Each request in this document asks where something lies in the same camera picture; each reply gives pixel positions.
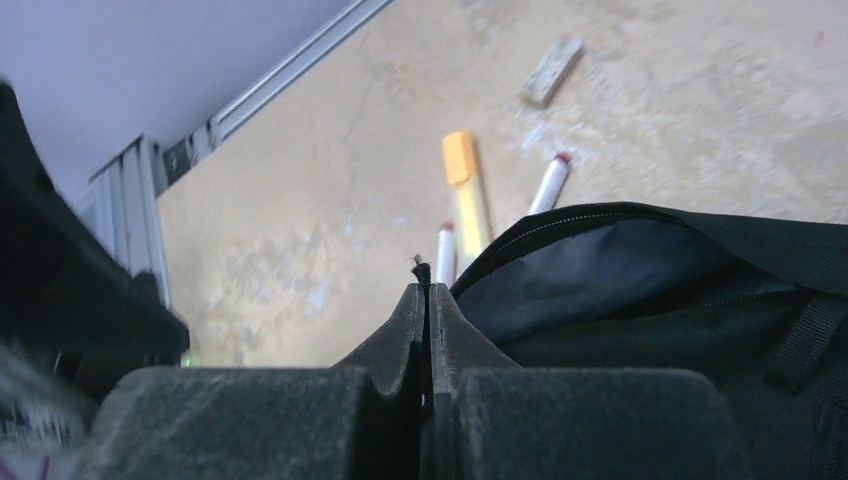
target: marker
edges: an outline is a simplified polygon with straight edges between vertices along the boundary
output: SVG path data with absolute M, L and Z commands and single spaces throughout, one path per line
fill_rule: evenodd
M 558 153 L 551 160 L 527 215 L 547 212 L 554 208 L 557 198 L 559 198 L 559 192 L 568 177 L 569 163 L 571 163 L 571 158 L 564 153 Z
M 436 253 L 436 282 L 448 287 L 456 276 L 456 252 L 453 246 L 453 223 L 445 222 L 439 230 L 439 248 Z
M 491 243 L 489 221 L 470 132 L 455 132 L 442 140 L 445 173 L 451 187 L 456 232 L 457 274 L 462 273 Z

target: white wall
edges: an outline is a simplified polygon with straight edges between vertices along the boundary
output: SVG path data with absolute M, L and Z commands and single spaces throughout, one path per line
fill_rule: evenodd
M 0 0 L 0 72 L 73 197 L 142 133 L 165 146 L 349 0 Z

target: fabric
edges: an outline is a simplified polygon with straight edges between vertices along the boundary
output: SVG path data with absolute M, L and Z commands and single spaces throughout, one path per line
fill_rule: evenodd
M 452 293 L 525 367 L 698 372 L 727 397 L 758 478 L 835 479 L 848 478 L 846 268 L 844 225 L 583 205 L 519 222 Z

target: eraser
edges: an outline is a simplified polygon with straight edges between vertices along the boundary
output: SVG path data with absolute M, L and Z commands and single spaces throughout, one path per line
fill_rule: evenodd
M 534 107 L 547 107 L 556 88 L 574 68 L 582 50 L 582 38 L 561 37 L 548 49 L 539 66 L 524 82 L 518 97 Z

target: zipper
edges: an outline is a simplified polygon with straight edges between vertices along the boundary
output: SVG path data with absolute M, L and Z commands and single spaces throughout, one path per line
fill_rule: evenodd
M 633 219 L 642 219 L 642 220 L 658 220 L 663 222 L 674 223 L 683 227 L 690 228 L 682 220 L 673 217 L 671 215 L 663 215 L 660 213 L 595 213 L 588 215 L 578 215 L 575 217 L 563 218 L 554 222 L 546 223 L 544 225 L 540 225 L 533 229 L 530 229 L 524 233 L 516 235 L 514 238 L 510 239 L 507 243 L 502 245 L 497 250 L 492 252 L 484 251 L 476 260 L 468 267 L 466 272 L 471 272 L 470 275 L 463 274 L 460 278 L 454 283 L 453 288 L 451 288 L 451 292 L 454 297 L 458 297 L 462 292 L 471 286 L 477 280 L 485 277 L 489 273 L 493 272 L 501 265 L 497 265 L 492 268 L 493 264 L 496 264 L 499 258 L 502 258 L 506 253 L 515 248 L 519 242 L 522 240 L 526 240 L 531 236 L 537 235 L 539 233 L 545 232 L 552 228 L 561 227 L 566 224 L 573 224 L 578 222 L 584 222 L 589 220 L 633 220 Z
M 777 292 L 765 292 L 765 293 L 756 293 L 753 295 L 744 295 L 736 298 L 729 298 L 727 300 L 718 300 L 715 302 L 703 303 L 700 305 L 695 305 L 693 307 L 686 308 L 712 308 L 712 307 L 726 307 L 730 305 L 737 305 L 740 303 L 747 303 L 759 300 L 766 300 L 773 297 L 783 297 L 783 296 L 801 296 L 801 295 L 809 295 L 810 291 L 805 289 L 796 289 L 796 290 L 780 290 Z

